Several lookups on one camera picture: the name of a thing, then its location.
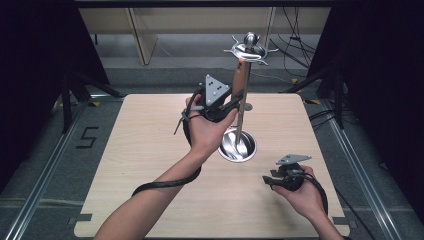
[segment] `metal bowl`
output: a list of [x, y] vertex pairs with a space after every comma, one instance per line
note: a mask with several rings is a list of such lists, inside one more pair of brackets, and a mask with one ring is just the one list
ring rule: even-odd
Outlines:
[[255, 155], [256, 140], [245, 131], [241, 131], [240, 142], [236, 144], [236, 128], [227, 130], [218, 148], [219, 154], [231, 162], [245, 162]]

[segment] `gray floor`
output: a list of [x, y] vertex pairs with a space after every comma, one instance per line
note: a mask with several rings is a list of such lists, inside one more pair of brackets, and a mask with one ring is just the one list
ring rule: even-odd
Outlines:
[[[241, 40], [242, 36], [237, 35], [236, 38]], [[277, 36], [273, 36], [273, 39], [283, 46]], [[312, 46], [316, 46], [318, 40], [319, 36], [304, 37], [304, 41]], [[233, 44], [229, 35], [160, 35], [153, 58], [147, 66], [139, 64], [132, 36], [100, 35], [98, 41], [98, 53], [111, 86], [122, 93], [192, 92], [206, 74], [223, 81], [231, 81], [236, 65], [236, 59], [222, 51], [229, 49]], [[305, 60], [296, 49], [290, 48], [290, 53]], [[305, 68], [286, 60], [286, 68], [290, 72], [306, 74]], [[281, 53], [270, 54], [267, 62], [270, 66], [253, 65], [249, 92], [282, 92], [292, 86], [292, 79], [303, 79], [294, 77], [283, 69], [284, 58]], [[298, 94], [303, 99], [317, 99], [315, 91], [319, 83], [320, 81], [315, 82]], [[95, 88], [90, 91], [93, 95], [104, 94]], [[75, 219], [79, 215], [122, 104], [121, 100], [111, 98], [98, 98], [96, 101], [100, 101], [97, 107], [81, 104], [74, 106], [75, 112], [80, 109], [82, 112], [69, 136], [69, 143], [42, 191], [35, 212], [30, 216], [28, 225], [24, 226], [26, 231], [22, 239], [77, 239], [73, 234]], [[305, 108], [309, 115], [324, 110], [322, 104], [305, 104]], [[423, 225], [390, 173], [378, 166], [379, 156], [355, 116], [349, 111], [345, 111], [343, 115], [344, 133], [364, 166], [378, 197], [388, 210], [394, 227], [403, 239], [424, 239]], [[31, 195], [44, 167], [51, 160], [56, 143], [63, 137], [62, 120], [60, 108], [52, 112], [52, 117], [34, 146], [30, 158], [22, 163], [0, 195], [0, 238], [6, 236], [25, 199]], [[326, 116], [323, 116], [311, 124], [316, 126], [325, 120]], [[93, 147], [77, 148], [89, 144], [87, 140], [81, 139], [87, 127], [96, 127], [87, 131], [87, 136], [96, 137]], [[340, 146], [332, 123], [324, 123], [315, 133], [335, 187], [353, 206], [376, 239], [396, 239], [387, 237], [386, 230], [379, 223], [372, 204], [364, 194], [349, 159]], [[371, 239], [353, 211], [342, 199], [340, 201], [351, 225], [350, 237]]]

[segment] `handheld controller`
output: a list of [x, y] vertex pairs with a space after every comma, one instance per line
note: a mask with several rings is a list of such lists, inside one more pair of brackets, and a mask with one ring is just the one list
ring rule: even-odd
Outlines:
[[203, 108], [199, 112], [212, 122], [224, 119], [232, 109], [240, 106], [239, 101], [243, 98], [243, 91], [241, 91], [230, 102], [224, 104], [225, 99], [231, 94], [231, 87], [209, 75], [206, 76], [205, 86], [201, 87], [199, 94], [201, 98], [198, 106]]
[[271, 170], [271, 175], [274, 178], [268, 176], [262, 176], [265, 184], [284, 187], [290, 191], [298, 190], [302, 184], [304, 178], [304, 172], [299, 161], [311, 159], [310, 156], [294, 155], [289, 154], [276, 162], [277, 165], [281, 165], [278, 170]]
[[[239, 108], [239, 101], [243, 99], [244, 90], [237, 93], [231, 101], [225, 103], [225, 99], [231, 94], [231, 91], [232, 89], [230, 86], [221, 83], [209, 75], [206, 75], [205, 84], [202, 84], [200, 88], [193, 93], [190, 102], [187, 104], [187, 108], [181, 113], [182, 117], [178, 122], [174, 134], [177, 132], [181, 122], [183, 122], [184, 134], [189, 144], [191, 144], [190, 131], [188, 127], [188, 123], [190, 121], [188, 115], [190, 111], [199, 112], [199, 115], [194, 117], [203, 116], [209, 121], [220, 122], [228, 115], [228, 113], [230, 113], [231, 110]], [[197, 94], [200, 94], [200, 100], [197, 103], [197, 106], [191, 106]]]
[[284, 187], [289, 191], [296, 191], [303, 184], [304, 178], [299, 176], [301, 173], [303, 173], [303, 170], [300, 168], [300, 165], [298, 163], [293, 163], [290, 165], [280, 166], [278, 171], [271, 170], [271, 175], [279, 179], [274, 179], [268, 176], [262, 176], [262, 178], [264, 179], [264, 182], [271, 187], [273, 185], [277, 185]]

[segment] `wooden table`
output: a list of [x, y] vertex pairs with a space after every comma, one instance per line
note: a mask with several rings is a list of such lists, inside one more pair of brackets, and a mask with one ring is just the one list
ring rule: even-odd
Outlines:
[[[173, 135], [190, 94], [129, 95], [119, 112], [87, 199], [75, 227], [92, 237], [104, 220], [142, 183], [151, 182], [189, 150], [182, 128]], [[325, 188], [330, 219], [344, 219], [323, 156], [300, 97], [296, 94], [248, 94], [243, 130], [254, 136], [257, 153], [233, 163], [218, 151], [200, 176], [186, 185], [148, 237], [283, 238], [317, 236], [310, 223], [270, 190], [262, 175], [277, 169], [286, 154], [312, 156]], [[348, 225], [336, 225], [349, 235]]]

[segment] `wrist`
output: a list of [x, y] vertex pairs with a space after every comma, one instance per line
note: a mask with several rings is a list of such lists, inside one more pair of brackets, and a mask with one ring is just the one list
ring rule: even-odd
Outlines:
[[191, 148], [190, 151], [187, 153], [186, 157], [188, 157], [188, 159], [190, 159], [194, 163], [199, 163], [200, 165], [202, 165], [204, 162], [206, 162], [210, 155], [212, 155], [212, 153], [209, 153], [202, 149]]
[[310, 216], [311, 217], [309, 217], [308, 220], [317, 231], [320, 239], [343, 239], [342, 235], [340, 235], [340, 232], [324, 212], [319, 212], [316, 215]]
[[323, 211], [309, 212], [309, 214], [307, 216], [305, 216], [305, 217], [312, 224], [318, 223], [318, 222], [322, 223], [324, 221], [330, 221], [330, 219], [328, 219], [327, 215]]

